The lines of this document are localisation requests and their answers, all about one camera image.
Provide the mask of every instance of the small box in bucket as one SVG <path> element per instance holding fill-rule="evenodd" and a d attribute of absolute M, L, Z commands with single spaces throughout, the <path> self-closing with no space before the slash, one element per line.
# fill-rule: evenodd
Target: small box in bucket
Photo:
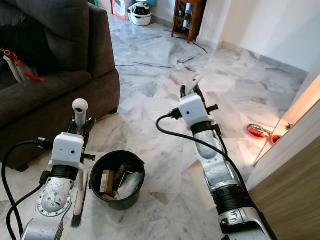
<path fill-rule="evenodd" d="M 110 170 L 103 170 L 101 177 L 100 193 L 111 194 L 114 185 L 115 173 Z"/>

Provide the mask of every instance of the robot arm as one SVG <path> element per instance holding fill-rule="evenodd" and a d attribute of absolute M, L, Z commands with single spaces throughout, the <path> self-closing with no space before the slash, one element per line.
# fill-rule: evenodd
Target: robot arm
<path fill-rule="evenodd" d="M 59 240 L 64 229 L 64 217 L 73 203 L 71 190 L 79 173 L 79 191 L 75 202 L 75 211 L 82 209 L 83 198 L 79 197 L 85 191 L 88 172 L 84 170 L 84 154 L 89 139 L 89 132 L 95 124 L 95 118 L 86 121 L 88 103 L 77 99 L 72 107 L 75 118 L 72 119 L 68 132 L 59 134 L 53 142 L 52 156 L 49 167 L 52 171 L 45 188 L 36 199 L 36 209 L 33 219 L 27 224 L 22 240 Z"/>
<path fill-rule="evenodd" d="M 218 107 L 206 107 L 198 86 L 200 80 L 201 77 L 196 74 L 187 86 L 181 87 L 178 111 L 194 138 L 223 152 L 223 146 L 213 131 L 213 121 L 208 116 Z M 263 214 L 225 156 L 197 142 L 196 155 L 217 207 L 220 227 L 225 234 L 223 240 L 276 240 Z"/>

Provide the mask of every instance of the sofa armrest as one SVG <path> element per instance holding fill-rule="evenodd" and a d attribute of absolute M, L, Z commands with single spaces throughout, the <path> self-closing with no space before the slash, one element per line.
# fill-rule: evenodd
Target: sofa armrest
<path fill-rule="evenodd" d="M 116 65 L 107 12 L 91 3 L 89 3 L 89 12 L 88 72 L 95 79 L 113 71 Z"/>

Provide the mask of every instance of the wooden cabinet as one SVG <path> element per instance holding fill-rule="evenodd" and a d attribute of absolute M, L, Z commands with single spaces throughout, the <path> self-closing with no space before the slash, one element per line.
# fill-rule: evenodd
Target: wooden cabinet
<path fill-rule="evenodd" d="M 198 36 L 206 3 L 207 0 L 176 0 L 171 37 L 178 35 L 190 43 Z M 186 12 L 187 4 L 191 5 L 189 14 Z"/>

